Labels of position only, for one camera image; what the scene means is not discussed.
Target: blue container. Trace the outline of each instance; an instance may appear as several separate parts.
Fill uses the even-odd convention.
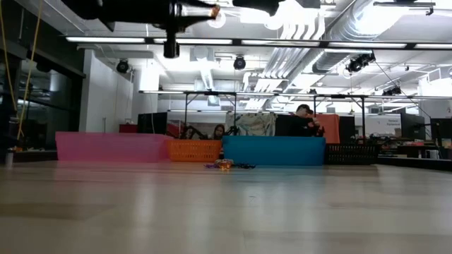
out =
[[[225,159],[256,165],[321,166],[325,138],[223,136]]]

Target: floor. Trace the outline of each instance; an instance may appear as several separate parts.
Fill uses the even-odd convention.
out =
[[[0,168],[4,254],[450,254],[452,174],[40,162]]]

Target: black crate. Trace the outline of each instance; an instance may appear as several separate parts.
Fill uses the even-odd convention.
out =
[[[379,145],[327,144],[325,164],[371,165],[376,163],[379,152]]]

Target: orange crate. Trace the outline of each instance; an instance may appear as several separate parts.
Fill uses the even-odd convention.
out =
[[[215,162],[220,158],[220,140],[167,140],[173,162]]]

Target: pink plastic container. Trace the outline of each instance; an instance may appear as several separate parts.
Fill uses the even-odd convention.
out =
[[[67,162],[161,162],[168,160],[165,140],[144,133],[57,132],[58,160]]]

